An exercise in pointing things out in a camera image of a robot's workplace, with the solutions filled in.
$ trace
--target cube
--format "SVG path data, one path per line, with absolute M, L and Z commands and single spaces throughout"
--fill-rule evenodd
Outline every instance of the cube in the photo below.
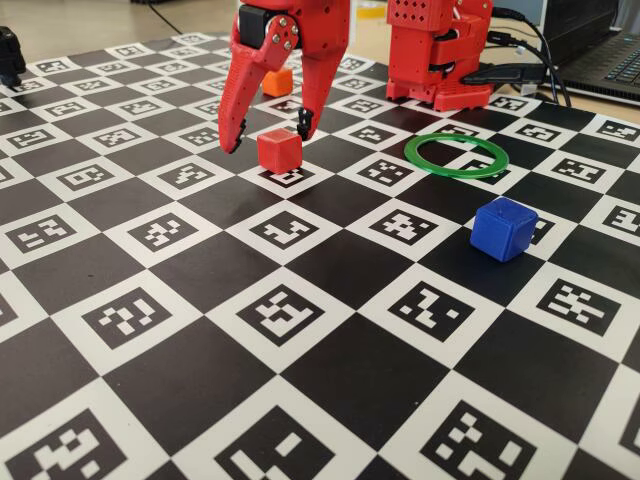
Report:
M 302 165 L 302 138 L 286 128 L 258 136 L 258 159 L 262 168 L 281 175 Z
M 538 214 L 530 208 L 499 198 L 478 209 L 471 245 L 500 262 L 508 262 L 531 244 Z

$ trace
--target cable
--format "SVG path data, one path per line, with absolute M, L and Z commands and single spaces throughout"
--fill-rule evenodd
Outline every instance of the cable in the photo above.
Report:
M 562 94 L 564 95 L 564 101 L 567 107 L 571 107 L 571 97 L 569 96 L 567 87 L 562 81 L 562 78 L 560 78 L 560 75 L 558 74 L 556 69 L 553 67 L 553 65 L 551 65 L 551 62 L 549 62 L 549 59 L 546 58 L 542 53 L 540 53 L 538 50 L 533 48 L 527 42 L 523 40 L 517 40 L 513 38 L 511 35 L 509 35 L 508 33 L 504 33 L 504 32 L 490 31 L 487 38 L 487 42 L 495 43 L 497 45 L 509 46 L 509 47 L 523 47 L 528 51 L 530 51 L 531 53 L 533 53 L 550 70 L 551 75 L 555 77 L 556 81 L 558 82 L 558 85 L 560 85 L 560 88 L 562 89 Z
M 156 10 L 156 7 L 153 6 L 153 4 L 151 3 L 151 0 L 147 0 L 147 5 L 149 6 L 149 8 L 151 10 L 153 10 L 153 12 L 158 15 L 158 17 L 160 17 L 162 19 L 162 21 L 164 23 L 166 23 L 167 25 L 169 25 L 169 27 L 171 27 L 173 29 L 174 32 L 176 32 L 178 35 L 182 35 L 182 32 L 180 30 L 178 30 L 169 20 L 167 20 L 166 18 L 164 18 L 162 16 L 162 14 Z

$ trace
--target red robot arm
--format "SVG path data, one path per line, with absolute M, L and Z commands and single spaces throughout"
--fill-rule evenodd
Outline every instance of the red robot arm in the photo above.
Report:
M 311 138 L 349 41 L 349 0 L 247 0 L 245 3 L 249 8 L 241 7 L 240 15 L 249 13 L 265 25 L 253 22 L 246 27 L 252 31 L 241 31 L 245 25 L 240 18 L 233 28 L 231 68 L 218 117 L 220 146 L 227 153 L 232 153 L 240 144 L 245 115 L 264 76 L 268 71 L 279 70 L 298 45 L 302 48 L 303 69 L 303 108 L 298 133 L 303 140 Z M 262 39 L 259 46 L 255 44 L 256 37 Z

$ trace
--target ring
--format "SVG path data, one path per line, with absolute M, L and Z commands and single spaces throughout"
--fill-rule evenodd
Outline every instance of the ring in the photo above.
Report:
M 444 168 L 425 160 L 418 152 L 418 149 L 429 142 L 438 140 L 453 140 L 456 142 L 472 143 L 480 148 L 485 149 L 495 157 L 492 165 L 481 168 L 479 170 L 458 170 L 455 168 Z M 404 154 L 411 163 L 427 172 L 451 178 L 477 179 L 493 177 L 504 172 L 509 166 L 509 154 L 495 143 L 482 140 L 468 135 L 458 135 L 455 133 L 432 133 L 414 138 L 404 147 Z

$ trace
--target printed pattern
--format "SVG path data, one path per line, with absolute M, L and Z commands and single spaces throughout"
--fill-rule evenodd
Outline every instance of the printed pattern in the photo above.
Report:
M 640 126 L 389 102 L 386 67 L 347 55 L 275 175 L 255 141 L 295 129 L 299 52 L 234 156 L 230 59 L 188 33 L 0 87 L 0 478 L 638 478 Z M 430 175 L 403 148 L 434 132 L 511 163 Z M 498 196 L 539 213 L 506 265 L 469 245 Z

